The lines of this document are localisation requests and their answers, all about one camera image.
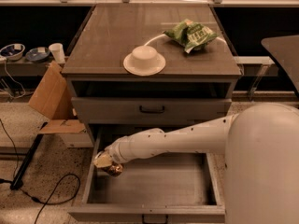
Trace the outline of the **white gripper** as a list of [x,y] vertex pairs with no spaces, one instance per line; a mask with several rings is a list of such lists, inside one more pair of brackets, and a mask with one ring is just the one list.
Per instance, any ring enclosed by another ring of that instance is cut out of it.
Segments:
[[120,145],[118,143],[107,146],[105,151],[99,152],[93,159],[93,164],[97,168],[106,168],[111,166],[113,162],[125,163],[125,159],[121,155]]

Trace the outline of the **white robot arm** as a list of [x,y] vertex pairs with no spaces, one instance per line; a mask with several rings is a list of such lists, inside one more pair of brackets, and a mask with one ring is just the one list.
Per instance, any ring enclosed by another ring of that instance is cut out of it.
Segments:
[[264,103],[172,132],[124,136],[99,152],[101,169],[163,153],[224,153],[225,224],[299,224],[299,110]]

